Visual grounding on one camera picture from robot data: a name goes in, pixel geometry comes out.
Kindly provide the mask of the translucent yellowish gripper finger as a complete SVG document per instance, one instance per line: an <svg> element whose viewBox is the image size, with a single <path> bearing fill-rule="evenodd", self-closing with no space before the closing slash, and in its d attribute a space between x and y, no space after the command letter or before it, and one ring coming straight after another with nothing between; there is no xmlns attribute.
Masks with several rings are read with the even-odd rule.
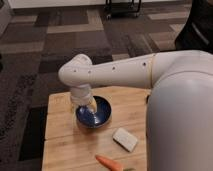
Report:
<svg viewBox="0 0 213 171"><path fill-rule="evenodd" d="M72 105L72 126L73 126L73 129L76 129L77 127L77 118L76 118L76 109L77 109L78 105L76 104L73 104Z"/></svg>
<svg viewBox="0 0 213 171"><path fill-rule="evenodd" d="M91 102L88 104L88 108L91 112L97 111L97 103L95 99L92 99Z"/></svg>

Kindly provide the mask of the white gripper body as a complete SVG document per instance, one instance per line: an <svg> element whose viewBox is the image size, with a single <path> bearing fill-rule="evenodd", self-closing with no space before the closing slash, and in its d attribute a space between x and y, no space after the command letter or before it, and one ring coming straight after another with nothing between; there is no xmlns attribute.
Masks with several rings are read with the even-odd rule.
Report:
<svg viewBox="0 0 213 171"><path fill-rule="evenodd" d="M77 87L71 87L70 99L76 105L88 105L93 99L91 86L89 84L84 84Z"/></svg>

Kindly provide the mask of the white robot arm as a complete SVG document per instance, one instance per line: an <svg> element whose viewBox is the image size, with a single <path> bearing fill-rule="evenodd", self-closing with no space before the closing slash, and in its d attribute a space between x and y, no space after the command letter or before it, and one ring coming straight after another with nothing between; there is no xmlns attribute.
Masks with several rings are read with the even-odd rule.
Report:
<svg viewBox="0 0 213 171"><path fill-rule="evenodd" d="M79 54L58 76L78 105L91 101L93 84L149 89L147 171L213 171L213 54L170 51L97 65Z"/></svg>

